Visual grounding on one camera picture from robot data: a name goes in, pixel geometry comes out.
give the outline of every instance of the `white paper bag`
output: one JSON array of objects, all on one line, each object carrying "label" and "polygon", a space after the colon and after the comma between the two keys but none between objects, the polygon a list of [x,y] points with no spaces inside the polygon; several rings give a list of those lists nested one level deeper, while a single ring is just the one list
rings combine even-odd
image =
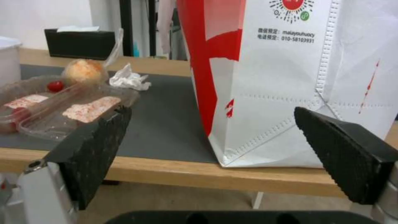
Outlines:
[{"label": "white paper bag", "polygon": [[398,1],[176,3],[222,166],[321,166],[295,125],[296,106],[385,138],[398,111]]}]

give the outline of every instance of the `white wall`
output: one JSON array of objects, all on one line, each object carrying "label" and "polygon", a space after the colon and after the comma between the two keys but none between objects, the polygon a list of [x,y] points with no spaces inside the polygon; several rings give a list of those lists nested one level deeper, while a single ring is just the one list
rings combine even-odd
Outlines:
[{"label": "white wall", "polygon": [[34,49],[47,49],[45,28],[92,25],[88,0],[0,0],[0,21],[0,36]]},{"label": "white wall", "polygon": [[[149,56],[147,2],[131,0],[133,39],[141,57]],[[0,0],[0,36],[17,38],[26,48],[47,49],[46,28],[100,26],[117,31],[119,7],[119,0]],[[156,48],[157,55],[163,55],[158,33]]]},{"label": "white wall", "polygon": [[92,25],[102,31],[113,31],[110,5],[118,0],[89,0]]}]

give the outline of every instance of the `black rubber gripper pad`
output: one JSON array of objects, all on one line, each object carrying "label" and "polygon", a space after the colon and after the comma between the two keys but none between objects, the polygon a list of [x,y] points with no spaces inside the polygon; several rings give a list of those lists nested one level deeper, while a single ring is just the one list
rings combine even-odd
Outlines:
[{"label": "black rubber gripper pad", "polygon": [[361,125],[305,108],[295,109],[295,120],[348,198],[360,204],[374,204],[398,160],[398,151]]},{"label": "black rubber gripper pad", "polygon": [[105,178],[131,119],[131,108],[79,127],[46,156],[57,163],[73,201],[84,210]]}]

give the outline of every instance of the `wooden table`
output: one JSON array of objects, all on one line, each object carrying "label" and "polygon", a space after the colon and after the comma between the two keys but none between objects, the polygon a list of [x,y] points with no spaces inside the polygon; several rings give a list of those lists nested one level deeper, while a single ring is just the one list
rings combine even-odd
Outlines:
[{"label": "wooden table", "polygon": [[[66,66],[72,59],[52,58],[47,51],[21,49],[22,64]],[[189,76],[189,63],[163,59],[121,57],[110,70],[131,63],[139,73]],[[394,123],[387,142],[398,148],[398,123]],[[24,170],[29,161],[42,158],[47,151],[0,148],[0,172]],[[323,169],[305,168],[221,168],[218,164],[144,159],[117,156],[106,179],[163,185],[179,185],[244,191],[265,191],[298,195],[337,196],[344,194]]]}]

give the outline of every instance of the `food tray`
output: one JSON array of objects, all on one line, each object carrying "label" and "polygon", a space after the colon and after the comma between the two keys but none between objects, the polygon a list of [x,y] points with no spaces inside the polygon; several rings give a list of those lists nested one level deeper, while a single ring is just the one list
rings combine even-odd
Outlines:
[{"label": "food tray", "polygon": [[130,107],[137,91],[105,84],[77,83],[53,98],[51,106],[19,123],[21,133],[61,141],[78,126],[114,115],[120,105]]},{"label": "food tray", "polygon": [[73,85],[68,79],[54,75],[34,77],[0,88],[0,133],[15,132],[18,122],[32,112],[45,108],[47,100],[56,94],[47,85],[55,81],[61,81],[64,88]]}]

